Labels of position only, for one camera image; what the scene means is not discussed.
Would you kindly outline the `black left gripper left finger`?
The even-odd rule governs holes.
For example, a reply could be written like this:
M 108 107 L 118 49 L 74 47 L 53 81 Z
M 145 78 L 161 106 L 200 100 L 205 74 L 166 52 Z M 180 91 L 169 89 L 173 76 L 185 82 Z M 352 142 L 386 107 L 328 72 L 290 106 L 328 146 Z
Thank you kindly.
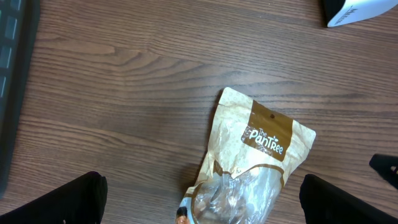
M 1 215 L 1 224 L 99 224 L 103 218 L 107 193 L 106 177 L 91 171 Z

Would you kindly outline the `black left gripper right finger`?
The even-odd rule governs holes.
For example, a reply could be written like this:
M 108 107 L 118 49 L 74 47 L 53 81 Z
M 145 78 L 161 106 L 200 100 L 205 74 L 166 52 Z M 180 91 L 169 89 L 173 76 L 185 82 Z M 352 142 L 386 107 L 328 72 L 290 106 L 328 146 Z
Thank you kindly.
M 397 224 L 397 218 L 307 174 L 299 193 L 307 224 Z

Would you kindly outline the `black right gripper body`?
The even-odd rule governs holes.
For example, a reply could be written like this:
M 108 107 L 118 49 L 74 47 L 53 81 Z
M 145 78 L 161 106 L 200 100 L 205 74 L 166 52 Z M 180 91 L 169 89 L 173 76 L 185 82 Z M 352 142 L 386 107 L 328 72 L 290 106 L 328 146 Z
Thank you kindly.
M 394 188 L 398 188 L 397 156 L 375 154 L 369 161 L 369 166 L 372 167 L 385 181 L 391 184 Z

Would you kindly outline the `brown Panera snack bag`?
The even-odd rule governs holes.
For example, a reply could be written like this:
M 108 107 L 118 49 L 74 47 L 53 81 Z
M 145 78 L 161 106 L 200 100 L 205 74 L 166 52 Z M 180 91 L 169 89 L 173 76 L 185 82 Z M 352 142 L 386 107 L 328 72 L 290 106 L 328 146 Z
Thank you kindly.
M 179 207 L 190 223 L 265 223 L 316 132 L 225 88 L 195 185 Z

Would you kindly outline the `small brown snack packet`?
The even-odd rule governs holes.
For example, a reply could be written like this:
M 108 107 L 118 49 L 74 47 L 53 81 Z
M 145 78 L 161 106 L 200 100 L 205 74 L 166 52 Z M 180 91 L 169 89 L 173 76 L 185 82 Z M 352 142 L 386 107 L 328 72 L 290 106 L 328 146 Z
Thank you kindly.
M 190 224 L 187 207 L 179 207 L 176 212 L 175 224 Z

